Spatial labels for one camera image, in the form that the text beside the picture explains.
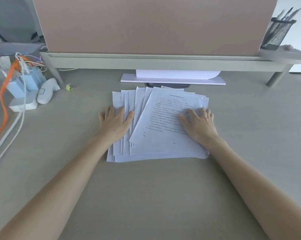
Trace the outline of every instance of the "pen holder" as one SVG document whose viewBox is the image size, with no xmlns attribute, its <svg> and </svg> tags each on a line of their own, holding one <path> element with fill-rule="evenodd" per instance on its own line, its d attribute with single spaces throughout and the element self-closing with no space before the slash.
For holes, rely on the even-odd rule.
<svg viewBox="0 0 301 240">
<path fill-rule="evenodd" d="M 267 32 L 261 44 L 261 48 L 265 50 L 277 50 L 291 26 L 296 20 L 282 21 L 273 17 L 268 25 Z"/>
</svg>

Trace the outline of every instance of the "person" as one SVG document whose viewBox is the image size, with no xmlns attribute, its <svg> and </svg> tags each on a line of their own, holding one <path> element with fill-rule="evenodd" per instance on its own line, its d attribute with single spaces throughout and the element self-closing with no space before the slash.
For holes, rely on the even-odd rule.
<svg viewBox="0 0 301 240">
<path fill-rule="evenodd" d="M 188 135 L 216 159 L 271 240 L 301 240 L 301 208 L 284 192 L 238 156 L 221 139 L 214 115 L 188 110 L 179 120 Z M 128 131 L 134 112 L 124 121 L 124 108 L 99 113 L 100 129 L 86 147 L 17 213 L 0 231 L 0 240 L 56 240 L 101 156 Z"/>
</svg>

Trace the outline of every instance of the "hand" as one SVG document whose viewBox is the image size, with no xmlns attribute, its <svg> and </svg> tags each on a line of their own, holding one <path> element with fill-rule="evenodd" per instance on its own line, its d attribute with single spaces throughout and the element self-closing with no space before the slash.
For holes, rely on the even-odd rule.
<svg viewBox="0 0 301 240">
<path fill-rule="evenodd" d="M 218 138 L 217 130 L 214 125 L 214 114 L 209 109 L 200 109 L 198 117 L 193 109 L 188 111 L 190 122 L 182 114 L 179 115 L 179 121 L 184 126 L 188 135 L 196 142 L 202 144 L 206 149 L 214 139 Z"/>
<path fill-rule="evenodd" d="M 98 117 L 101 127 L 97 136 L 111 145 L 126 134 L 134 118 L 134 111 L 130 111 L 124 121 L 124 107 L 116 115 L 115 108 L 111 106 L 105 108 L 105 113 L 98 113 Z"/>
</svg>

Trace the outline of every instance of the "brown panel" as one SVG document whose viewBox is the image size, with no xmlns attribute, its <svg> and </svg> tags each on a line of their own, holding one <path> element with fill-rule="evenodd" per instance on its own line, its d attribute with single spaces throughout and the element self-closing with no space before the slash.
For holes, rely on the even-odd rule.
<svg viewBox="0 0 301 240">
<path fill-rule="evenodd" d="M 277 0 L 34 0 L 50 52 L 255 56 Z"/>
</svg>

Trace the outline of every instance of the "gray desk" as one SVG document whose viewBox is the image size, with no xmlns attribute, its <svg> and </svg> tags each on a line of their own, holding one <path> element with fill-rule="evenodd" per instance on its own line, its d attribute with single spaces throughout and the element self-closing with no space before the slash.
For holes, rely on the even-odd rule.
<svg viewBox="0 0 301 240">
<path fill-rule="evenodd" d="M 111 92 L 136 88 L 120 83 L 122 73 L 64 72 L 65 82 L 77 88 L 59 91 L 49 104 L 26 113 L 0 163 L 0 229 L 97 132 L 97 112 L 111 104 Z M 226 86 L 192 85 L 187 91 L 208 96 L 219 134 L 301 205 L 301 77 L 289 76 L 270 89 L 264 85 L 268 73 L 221 76 Z M 102 159 L 60 239 L 267 237 L 212 159 L 180 158 Z"/>
</svg>

